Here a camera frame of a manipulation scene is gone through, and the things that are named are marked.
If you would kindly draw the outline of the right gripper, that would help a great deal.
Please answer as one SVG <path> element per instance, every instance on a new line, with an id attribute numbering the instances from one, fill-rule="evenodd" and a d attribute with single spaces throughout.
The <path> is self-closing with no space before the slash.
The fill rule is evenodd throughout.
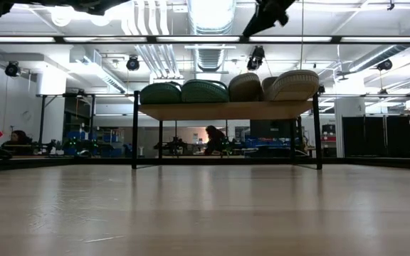
<path id="1" fill-rule="evenodd" d="M 288 22 L 287 9 L 296 0 L 257 0 L 263 13 L 254 14 L 243 30 L 244 37 L 272 28 L 278 21 L 281 26 Z"/>

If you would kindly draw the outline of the grey slide sandal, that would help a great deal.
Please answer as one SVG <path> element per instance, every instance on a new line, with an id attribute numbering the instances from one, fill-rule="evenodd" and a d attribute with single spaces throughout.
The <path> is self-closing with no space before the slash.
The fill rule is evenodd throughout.
<path id="1" fill-rule="evenodd" d="M 230 81 L 228 93 L 231 102 L 259 101 L 262 93 L 261 81 L 255 73 L 242 73 Z"/>
<path id="2" fill-rule="evenodd" d="M 291 70 L 263 80 L 263 101 L 306 101 L 319 90 L 319 76 L 311 70 Z"/>

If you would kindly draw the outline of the teal slide sandal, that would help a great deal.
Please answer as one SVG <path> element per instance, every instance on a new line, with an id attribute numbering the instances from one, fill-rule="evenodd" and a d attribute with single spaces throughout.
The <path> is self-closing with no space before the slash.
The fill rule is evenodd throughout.
<path id="1" fill-rule="evenodd" d="M 182 85 L 182 102 L 220 103 L 229 102 L 227 86 L 215 80 L 188 80 Z"/>
<path id="2" fill-rule="evenodd" d="M 182 101 L 182 93 L 176 82 L 156 82 L 142 89 L 142 105 L 176 104 Z"/>

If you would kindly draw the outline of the wooden shelf with black legs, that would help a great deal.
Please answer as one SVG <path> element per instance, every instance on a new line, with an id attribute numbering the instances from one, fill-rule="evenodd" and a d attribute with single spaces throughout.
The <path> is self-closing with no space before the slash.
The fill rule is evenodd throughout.
<path id="1" fill-rule="evenodd" d="M 137 159 L 138 149 L 138 121 L 139 112 L 159 121 L 159 138 L 162 141 L 163 121 L 200 121 L 200 120 L 243 120 L 243 119 L 289 119 L 291 130 L 295 126 L 295 117 L 312 109 L 315 133 L 316 170 L 322 170 L 321 133 L 318 93 L 309 101 L 281 101 L 281 102 L 222 102 L 222 103 L 193 103 L 168 105 L 140 105 L 140 91 L 135 91 L 132 117 L 132 159 Z M 289 159 L 295 160 L 295 132 L 291 132 L 290 150 L 293 152 Z M 158 159 L 162 159 L 162 148 L 158 148 Z"/>

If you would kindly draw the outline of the person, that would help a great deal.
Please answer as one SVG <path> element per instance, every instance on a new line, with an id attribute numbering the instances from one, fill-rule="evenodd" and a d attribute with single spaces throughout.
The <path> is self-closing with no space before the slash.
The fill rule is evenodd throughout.
<path id="1" fill-rule="evenodd" d="M 204 154 L 212 155 L 222 153 L 226 149 L 226 145 L 228 143 L 226 135 L 212 125 L 206 127 L 206 133 L 209 140 L 206 144 Z"/>
<path id="2" fill-rule="evenodd" d="M 11 138 L 2 144 L 2 149 L 13 155 L 31 155 L 33 153 L 32 138 L 28 137 L 22 130 L 14 130 Z"/>

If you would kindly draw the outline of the black partition panels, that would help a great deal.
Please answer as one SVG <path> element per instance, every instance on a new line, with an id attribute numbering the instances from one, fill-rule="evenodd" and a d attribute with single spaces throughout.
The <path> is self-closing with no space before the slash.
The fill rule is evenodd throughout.
<path id="1" fill-rule="evenodd" d="M 410 115 L 343 117 L 346 157 L 410 158 Z"/>

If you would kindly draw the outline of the black table frame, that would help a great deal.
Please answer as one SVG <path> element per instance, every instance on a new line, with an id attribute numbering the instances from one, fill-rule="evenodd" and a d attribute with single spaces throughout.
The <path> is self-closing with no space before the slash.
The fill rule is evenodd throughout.
<path id="1" fill-rule="evenodd" d="M 410 169 L 407 158 L 324 158 L 322 164 L 351 164 L 363 166 L 382 166 Z M 317 165 L 317 159 L 287 158 L 277 159 L 237 159 L 237 158 L 162 158 L 162 159 L 126 159 L 126 158 L 21 158 L 0 160 L 0 171 L 12 169 L 31 169 L 67 165 L 124 165 L 124 166 L 218 166 L 218 165 Z"/>

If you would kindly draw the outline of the black background rig frame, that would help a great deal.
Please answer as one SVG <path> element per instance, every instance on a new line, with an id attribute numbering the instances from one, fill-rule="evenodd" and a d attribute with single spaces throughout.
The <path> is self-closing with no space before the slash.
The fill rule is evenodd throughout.
<path id="1" fill-rule="evenodd" d="M 36 149 L 38 150 L 39 155 L 47 155 L 50 154 L 49 151 L 47 151 L 45 154 L 43 153 L 44 149 L 48 149 L 49 144 L 44 144 L 43 143 L 43 128 L 44 128 L 44 117 L 45 117 L 45 110 L 46 107 L 54 101 L 57 97 L 65 97 L 65 98 L 86 98 L 86 97 L 91 97 L 92 98 L 92 103 L 90 104 L 91 109 L 90 109 L 90 124 L 89 124 L 89 139 L 93 138 L 94 132 L 93 132 L 93 125 L 94 125 L 94 115 L 95 115 L 95 105 L 96 105 L 96 94 L 86 94 L 86 93 L 63 93 L 63 94 L 57 94 L 57 95 L 42 95 L 38 94 L 37 97 L 41 97 L 41 119 L 40 119 L 40 129 L 39 129 L 39 136 L 38 136 L 38 143 L 36 146 Z"/>

